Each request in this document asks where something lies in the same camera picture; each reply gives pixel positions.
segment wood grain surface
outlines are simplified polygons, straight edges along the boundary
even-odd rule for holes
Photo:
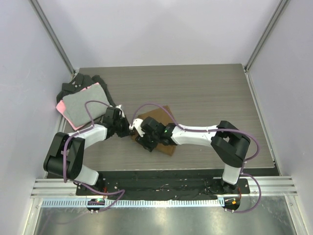
[[[123,104],[130,121],[142,104],[169,105],[184,125],[211,126],[227,120],[253,134],[261,153],[246,166],[273,167],[268,145],[240,64],[84,68],[81,73],[100,75],[108,84],[115,103]],[[144,107],[139,113],[155,109]],[[250,145],[248,156],[255,152]],[[223,168],[212,148],[181,145],[172,157],[143,149],[130,137],[112,138],[85,150],[84,164],[101,170]]]

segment white strip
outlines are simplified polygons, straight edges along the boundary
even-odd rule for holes
[[[42,208],[79,208],[88,206],[90,198],[46,198],[43,201]],[[88,206],[89,208],[107,207],[114,200],[105,199],[104,206]],[[220,207],[224,206],[224,198],[219,197],[217,200],[201,201],[131,201],[120,200],[113,207],[115,208],[166,208],[166,207]]]

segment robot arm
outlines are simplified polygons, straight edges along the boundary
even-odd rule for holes
[[[241,168],[244,165],[250,139],[242,134],[231,132],[208,132],[212,129],[236,129],[228,121],[221,121],[219,125],[209,127],[192,127],[174,123],[164,126],[152,117],[144,120],[135,119],[130,130],[139,133],[136,141],[150,152],[159,144],[181,145],[197,144],[213,147],[225,163],[222,176],[222,185],[225,189],[235,189],[239,179]]]
[[[122,110],[122,106],[108,107],[106,113],[101,116],[98,124],[93,128],[78,131],[67,147],[67,178],[85,183],[96,188],[102,188],[102,177],[95,170],[83,165],[84,150],[89,146],[108,139],[117,134],[119,137],[129,135],[129,123]],[[77,134],[59,132],[54,136],[48,154],[44,162],[44,170],[63,176],[63,151],[67,139]]]

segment brown cardboard piece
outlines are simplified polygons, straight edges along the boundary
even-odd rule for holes
[[[163,108],[165,108],[171,115],[173,115],[171,110],[170,110],[170,108],[167,105],[163,106]],[[140,118],[142,120],[144,120],[147,117],[154,118],[156,121],[161,122],[164,126],[166,126],[168,123],[172,123],[173,122],[172,119],[167,115],[167,113],[164,110],[162,110],[161,108],[154,109],[154,110],[152,110],[150,112],[138,115],[138,118]],[[135,140],[137,136],[138,136],[138,133],[133,135],[132,139]],[[158,150],[158,151],[160,151],[162,153],[165,153],[165,154],[167,154],[169,156],[172,156],[174,154],[175,149],[176,149],[175,145],[165,146],[165,145],[159,143],[156,146],[156,150]]]

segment white wall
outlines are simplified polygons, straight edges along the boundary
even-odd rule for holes
[[[1,1],[0,35],[0,228],[17,235],[34,180],[44,175],[55,97],[70,73],[28,1]]]
[[[246,64],[279,0],[39,0],[80,67]]]
[[[251,77],[282,172],[313,221],[313,1],[290,1]]]

